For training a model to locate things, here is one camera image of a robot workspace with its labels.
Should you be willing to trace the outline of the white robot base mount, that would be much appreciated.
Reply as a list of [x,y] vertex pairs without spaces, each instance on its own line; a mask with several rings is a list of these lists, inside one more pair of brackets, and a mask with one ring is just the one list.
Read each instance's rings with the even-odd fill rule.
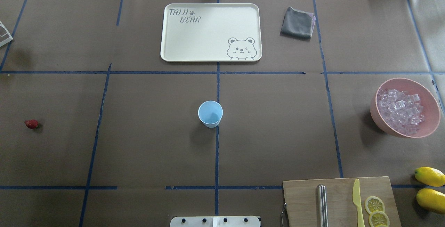
[[257,216],[178,216],[170,221],[170,227],[260,227]]

